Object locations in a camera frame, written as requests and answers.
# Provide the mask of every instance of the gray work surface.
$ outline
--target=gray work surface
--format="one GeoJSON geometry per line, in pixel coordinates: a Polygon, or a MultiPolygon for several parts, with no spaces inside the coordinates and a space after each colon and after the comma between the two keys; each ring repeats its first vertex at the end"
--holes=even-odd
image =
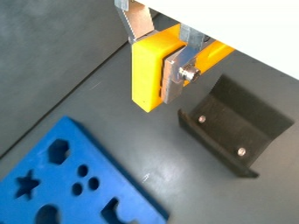
{"type": "Polygon", "coordinates": [[[125,41],[111,0],[0,0],[0,156],[125,41]]]}
{"type": "Polygon", "coordinates": [[[125,45],[5,155],[0,179],[52,125],[69,116],[169,212],[168,223],[298,224],[298,95],[296,80],[234,52],[184,88],[172,104],[147,114],[131,101],[131,49],[125,45]],[[177,123],[177,109],[195,107],[223,73],[295,121],[252,165],[258,179],[236,178],[177,123]]]}

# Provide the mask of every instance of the blue foam board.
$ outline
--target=blue foam board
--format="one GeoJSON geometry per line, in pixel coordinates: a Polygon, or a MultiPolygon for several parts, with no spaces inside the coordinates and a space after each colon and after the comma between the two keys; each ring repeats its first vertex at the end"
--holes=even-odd
{"type": "Polygon", "coordinates": [[[0,183],[0,224],[164,224],[167,218],[67,116],[0,183]]]}

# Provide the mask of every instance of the metal bracket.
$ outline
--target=metal bracket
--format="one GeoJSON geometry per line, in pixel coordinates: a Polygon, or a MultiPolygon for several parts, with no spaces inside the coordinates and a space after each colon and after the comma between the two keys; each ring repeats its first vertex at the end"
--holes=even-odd
{"type": "Polygon", "coordinates": [[[115,0],[115,5],[128,34],[128,41],[133,44],[145,34],[155,31],[149,9],[131,0],[115,0]]]}
{"type": "MultiPolygon", "coordinates": [[[[135,0],[115,0],[115,5],[131,44],[157,33],[148,7],[135,0]]],[[[169,103],[181,94],[184,81],[195,82],[200,76],[195,58],[203,48],[204,39],[208,42],[210,37],[181,24],[180,40],[187,42],[187,46],[164,60],[161,88],[164,103],[169,103]]]]}
{"type": "Polygon", "coordinates": [[[161,99],[164,103],[169,103],[181,94],[184,81],[195,82],[200,77],[202,71],[195,67],[195,57],[215,41],[184,24],[180,29],[180,39],[188,45],[163,62],[161,99]]]}
{"type": "Polygon", "coordinates": [[[240,177],[255,178],[250,166],[291,121],[223,75],[199,106],[180,125],[203,143],[220,162],[240,177]]]}

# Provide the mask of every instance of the bolt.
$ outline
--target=bolt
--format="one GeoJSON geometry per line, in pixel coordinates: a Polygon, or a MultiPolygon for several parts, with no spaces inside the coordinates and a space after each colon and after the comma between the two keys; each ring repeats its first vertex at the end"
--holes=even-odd
{"type": "Polygon", "coordinates": [[[195,82],[200,77],[202,71],[194,66],[187,65],[185,67],[180,67],[180,75],[184,80],[189,82],[195,82]]]}
{"type": "Polygon", "coordinates": [[[204,123],[206,122],[206,115],[202,115],[199,118],[199,123],[204,123]]]}
{"type": "Polygon", "coordinates": [[[247,150],[246,150],[244,148],[239,148],[239,149],[238,149],[238,155],[239,155],[240,157],[243,157],[243,156],[246,155],[246,153],[247,153],[247,150]]]}

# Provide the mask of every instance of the black metal bracket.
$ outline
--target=black metal bracket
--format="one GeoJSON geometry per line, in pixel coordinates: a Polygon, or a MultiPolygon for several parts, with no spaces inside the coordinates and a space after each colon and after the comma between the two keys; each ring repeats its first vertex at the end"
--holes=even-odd
{"type": "Polygon", "coordinates": [[[294,124],[226,75],[194,111],[187,115],[179,110],[179,121],[223,164],[244,178],[258,177],[250,166],[294,124]]]}

